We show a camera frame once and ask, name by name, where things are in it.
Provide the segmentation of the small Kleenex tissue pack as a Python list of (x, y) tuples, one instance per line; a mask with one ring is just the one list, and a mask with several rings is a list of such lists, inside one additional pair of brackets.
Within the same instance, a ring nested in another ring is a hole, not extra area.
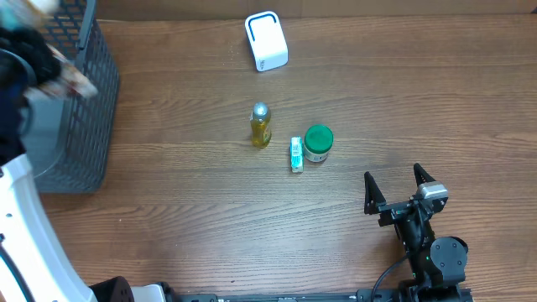
[(304, 171), (302, 137), (292, 137), (289, 146), (290, 168), (293, 173)]

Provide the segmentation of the clear bottle with silver cap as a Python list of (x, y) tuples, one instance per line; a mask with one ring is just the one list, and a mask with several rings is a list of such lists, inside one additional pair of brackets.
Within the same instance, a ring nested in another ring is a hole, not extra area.
[(264, 102), (255, 103), (250, 116), (251, 140), (254, 146), (258, 148), (268, 146), (272, 137), (270, 121), (271, 111), (268, 105)]

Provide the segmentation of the colourful snack wrapper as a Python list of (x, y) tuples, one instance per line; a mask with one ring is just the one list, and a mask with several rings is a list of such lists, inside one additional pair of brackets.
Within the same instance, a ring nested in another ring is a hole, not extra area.
[(24, 96), (29, 101), (65, 100), (71, 96), (94, 97), (98, 90), (66, 57), (48, 44), (53, 57), (60, 63), (60, 75), (37, 87), (28, 88)]

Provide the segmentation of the brown snack packet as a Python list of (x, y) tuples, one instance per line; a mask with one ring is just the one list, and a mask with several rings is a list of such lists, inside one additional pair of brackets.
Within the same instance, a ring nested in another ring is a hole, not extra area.
[(60, 7), (60, 0), (23, 0), (22, 3), (34, 15), (49, 16)]

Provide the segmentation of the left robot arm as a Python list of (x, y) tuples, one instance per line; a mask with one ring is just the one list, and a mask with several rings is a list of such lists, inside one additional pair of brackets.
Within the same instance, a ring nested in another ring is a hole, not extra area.
[(1, 31), (1, 293), (7, 301), (171, 301), (166, 284), (115, 277), (88, 286), (44, 212), (20, 135), (23, 92), (59, 65), (33, 29)]

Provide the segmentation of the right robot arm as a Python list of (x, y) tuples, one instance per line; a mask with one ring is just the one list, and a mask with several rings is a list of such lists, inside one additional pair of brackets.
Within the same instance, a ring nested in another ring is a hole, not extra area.
[[(359, 301), (472, 301), (472, 292), (462, 289), (468, 246), (459, 237), (435, 236), (430, 219), (448, 201), (448, 189), (416, 163), (413, 167), (417, 191), (407, 200), (389, 204), (370, 173), (364, 174), (366, 215), (379, 215), (381, 227), (393, 226), (403, 243), (404, 256), (388, 267), (371, 289), (359, 289)], [(383, 280), (408, 262), (413, 278), (396, 289), (381, 290)]]

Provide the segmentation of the green lid jar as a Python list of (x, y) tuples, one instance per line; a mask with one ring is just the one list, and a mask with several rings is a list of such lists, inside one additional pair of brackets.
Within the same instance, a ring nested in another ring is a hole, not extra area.
[(303, 154), (310, 162), (320, 163), (328, 157), (333, 142), (333, 132), (326, 125), (313, 125), (305, 133)]

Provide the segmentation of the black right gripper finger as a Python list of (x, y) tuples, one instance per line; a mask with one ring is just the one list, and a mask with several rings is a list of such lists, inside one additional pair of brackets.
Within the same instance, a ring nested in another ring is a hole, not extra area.
[(379, 208), (386, 205), (386, 200), (369, 172), (364, 174), (364, 184), (366, 190), (364, 213), (367, 215), (378, 214), (380, 212)]
[(415, 163), (413, 169), (417, 186), (425, 183), (435, 182), (435, 179), (430, 176), (419, 163)]

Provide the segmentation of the teal tissue pack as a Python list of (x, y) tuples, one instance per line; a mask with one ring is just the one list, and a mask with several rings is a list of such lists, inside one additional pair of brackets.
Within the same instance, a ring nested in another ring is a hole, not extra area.
[(1, 1), (1, 27), (7, 30), (36, 27), (40, 15), (25, 1)]

